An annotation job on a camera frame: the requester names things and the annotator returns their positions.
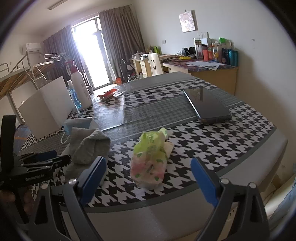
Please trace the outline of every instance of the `sheet of paper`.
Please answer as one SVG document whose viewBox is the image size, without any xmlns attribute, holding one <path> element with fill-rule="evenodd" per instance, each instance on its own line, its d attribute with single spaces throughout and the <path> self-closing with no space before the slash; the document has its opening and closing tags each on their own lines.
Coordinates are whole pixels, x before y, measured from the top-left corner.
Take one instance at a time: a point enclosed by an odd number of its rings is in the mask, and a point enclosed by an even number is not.
<svg viewBox="0 0 296 241">
<path fill-rule="evenodd" d="M 217 70 L 220 65 L 224 65 L 222 63 L 204 61 L 187 62 L 187 64 L 188 66 L 204 67 L 211 70 Z"/>
</svg>

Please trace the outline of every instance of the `mask ear loop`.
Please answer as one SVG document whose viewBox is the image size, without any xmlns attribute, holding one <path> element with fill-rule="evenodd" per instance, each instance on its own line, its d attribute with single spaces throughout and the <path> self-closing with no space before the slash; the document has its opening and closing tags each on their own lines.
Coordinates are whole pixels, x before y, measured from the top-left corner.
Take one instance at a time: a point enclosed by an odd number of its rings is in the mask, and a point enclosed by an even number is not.
<svg viewBox="0 0 296 241">
<path fill-rule="evenodd" d="M 62 143 L 62 144 L 65 144 L 65 143 L 68 141 L 69 137 L 70 137 L 70 135 L 69 135 L 69 136 L 67 137 L 67 139 L 63 142 L 63 137 L 65 136 L 65 133 L 66 133 L 66 132 L 64 132 L 63 135 L 62 135 L 62 137 L 61 137 L 61 143 Z"/>
</svg>

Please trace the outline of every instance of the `metal screw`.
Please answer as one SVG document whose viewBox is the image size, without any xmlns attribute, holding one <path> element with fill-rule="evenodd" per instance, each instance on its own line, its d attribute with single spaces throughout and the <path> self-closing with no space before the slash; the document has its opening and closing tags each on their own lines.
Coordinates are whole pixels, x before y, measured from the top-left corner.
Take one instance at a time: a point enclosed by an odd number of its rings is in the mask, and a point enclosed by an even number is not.
<svg viewBox="0 0 296 241">
<path fill-rule="evenodd" d="M 46 188 L 48 188 L 48 184 L 47 184 L 47 183 L 43 183 L 43 184 L 41 185 L 41 188 L 42 188 L 43 190 L 45 190 Z"/>
<path fill-rule="evenodd" d="M 250 183 L 250 184 L 249 184 L 249 187 L 250 187 L 250 188 L 256 188 L 256 184 L 255 184 L 255 183 Z"/>
<path fill-rule="evenodd" d="M 77 179 L 76 178 L 72 178 L 69 180 L 68 182 L 70 185 L 75 185 L 77 183 Z"/>
<path fill-rule="evenodd" d="M 229 180 L 227 178 L 222 178 L 220 182 L 226 185 L 229 183 Z"/>
</svg>

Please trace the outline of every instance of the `ceiling light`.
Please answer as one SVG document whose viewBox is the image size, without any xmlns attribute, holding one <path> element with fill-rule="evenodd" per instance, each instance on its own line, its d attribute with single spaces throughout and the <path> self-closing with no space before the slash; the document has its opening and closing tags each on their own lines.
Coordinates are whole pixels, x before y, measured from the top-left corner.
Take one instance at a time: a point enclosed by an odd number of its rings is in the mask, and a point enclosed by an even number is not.
<svg viewBox="0 0 296 241">
<path fill-rule="evenodd" d="M 68 0 L 61 0 L 61 1 L 58 1 L 58 2 L 56 2 L 54 5 L 50 6 L 50 7 L 48 8 L 48 10 L 53 10 L 54 8 L 56 8 L 57 6 L 61 5 L 62 3 L 66 2 L 66 1 L 68 1 Z"/>
</svg>

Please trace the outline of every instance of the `gray curtain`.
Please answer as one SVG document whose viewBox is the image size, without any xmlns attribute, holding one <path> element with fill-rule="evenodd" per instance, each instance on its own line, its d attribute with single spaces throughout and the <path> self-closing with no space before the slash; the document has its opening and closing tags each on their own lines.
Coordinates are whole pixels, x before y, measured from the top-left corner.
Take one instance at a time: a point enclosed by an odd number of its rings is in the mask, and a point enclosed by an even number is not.
<svg viewBox="0 0 296 241">
<path fill-rule="evenodd" d="M 50 36 L 48 39 L 43 41 L 45 54 L 49 53 L 63 53 L 65 51 L 66 55 L 72 56 L 74 59 L 74 64 L 78 67 L 78 70 L 83 74 L 84 69 L 76 46 L 72 28 L 70 25 L 61 29 L 54 35 Z M 64 81 L 67 82 L 71 79 L 65 68 L 53 68 L 50 71 L 52 79 L 56 79 L 63 76 Z"/>
<path fill-rule="evenodd" d="M 120 64 L 138 51 L 145 51 L 138 22 L 129 6 L 99 13 L 109 61 L 116 77 L 121 76 Z"/>
</svg>

